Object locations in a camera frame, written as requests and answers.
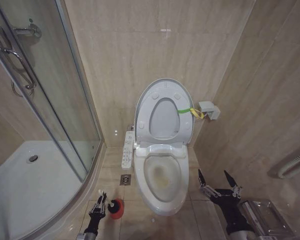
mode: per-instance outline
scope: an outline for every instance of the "toilet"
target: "toilet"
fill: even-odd
[[[142,93],[135,110],[133,165],[143,201],[156,214],[176,214],[186,200],[193,101],[178,81],[162,78]]]

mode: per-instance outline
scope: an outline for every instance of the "toilet seat cover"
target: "toilet seat cover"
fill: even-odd
[[[142,93],[134,118],[135,139],[141,147],[152,144],[187,144],[191,140],[194,117],[178,110],[193,108],[185,87],[171,78],[151,83]]]

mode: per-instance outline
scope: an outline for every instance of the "robotic arm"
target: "robotic arm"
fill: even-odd
[[[89,212],[90,222],[84,233],[79,233],[76,240],[95,240],[98,235],[99,222],[106,216],[106,199],[105,192],[99,197],[98,201],[94,204],[92,210]]]
[[[247,223],[238,208],[242,187],[237,185],[229,173],[224,171],[224,174],[232,189],[213,189],[206,184],[203,174],[198,169],[200,189],[211,202],[221,208],[227,223],[226,232],[232,240],[246,240],[250,237],[254,239],[254,229]]]

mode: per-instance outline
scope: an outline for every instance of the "tiled floor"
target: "tiled floor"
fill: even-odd
[[[100,221],[99,240],[225,240],[213,203],[199,191],[199,164],[191,147],[188,157],[188,196],[176,215],[164,217],[153,213],[143,202],[133,169],[121,169],[122,148],[108,148],[90,200],[57,239],[75,240],[78,231],[83,233],[90,221],[88,212],[99,197],[98,190],[102,189],[108,199],[124,200],[124,214],[118,220],[112,220],[108,214]],[[121,174],[131,174],[130,186],[119,186]]]

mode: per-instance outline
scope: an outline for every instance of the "floor drain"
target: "floor drain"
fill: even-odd
[[[120,186],[129,186],[131,184],[131,174],[123,174],[120,179]]]
[[[38,155],[33,155],[33,156],[29,157],[29,162],[33,163],[37,159],[38,159]]]

